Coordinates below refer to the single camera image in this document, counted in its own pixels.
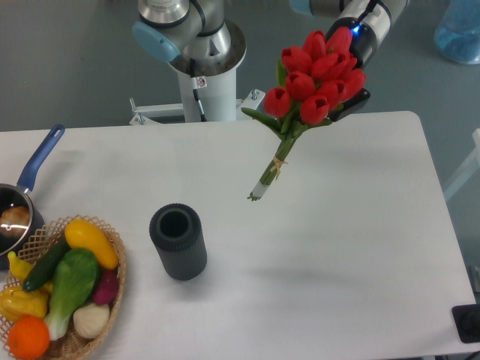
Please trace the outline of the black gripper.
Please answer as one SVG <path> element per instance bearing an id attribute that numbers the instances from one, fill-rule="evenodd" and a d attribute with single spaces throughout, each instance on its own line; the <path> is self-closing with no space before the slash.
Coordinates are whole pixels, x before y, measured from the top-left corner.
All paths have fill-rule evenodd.
<path id="1" fill-rule="evenodd" d="M 325 49 L 328 56 L 335 56 L 330 80 L 343 84 L 338 105 L 331 111 L 331 120 L 336 122 L 361 109 L 371 96 L 365 89 L 364 72 L 371 55 L 371 29 L 357 19 L 339 19 L 327 34 Z"/>

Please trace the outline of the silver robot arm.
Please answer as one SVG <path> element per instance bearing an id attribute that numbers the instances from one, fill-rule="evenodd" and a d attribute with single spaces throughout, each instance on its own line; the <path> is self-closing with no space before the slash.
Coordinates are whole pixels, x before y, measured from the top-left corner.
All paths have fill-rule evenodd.
<path id="1" fill-rule="evenodd" d="M 351 50 L 364 67 L 398 20 L 407 1 L 291 1 L 299 14 L 331 16 L 327 34 L 346 26 L 352 30 Z M 131 124 L 183 116 L 186 122 L 229 122 L 246 119 L 242 108 L 256 109 L 266 96 L 253 89 L 236 97 L 236 70 L 247 44 L 242 30 L 224 16 L 223 1 L 139 1 L 135 41 L 151 57 L 176 73 L 181 103 L 133 105 Z"/>

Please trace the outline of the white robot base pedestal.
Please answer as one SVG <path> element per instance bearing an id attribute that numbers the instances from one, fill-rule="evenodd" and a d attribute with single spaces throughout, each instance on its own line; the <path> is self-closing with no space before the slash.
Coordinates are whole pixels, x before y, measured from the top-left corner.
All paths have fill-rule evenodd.
<path id="1" fill-rule="evenodd" d="M 247 119 L 243 107 L 256 110 L 266 93 L 254 88 L 245 98 L 237 97 L 239 64 L 213 76 L 190 75 L 175 69 L 181 103 L 137 106 L 130 99 L 130 125 L 152 125 L 155 122 L 232 122 Z"/>

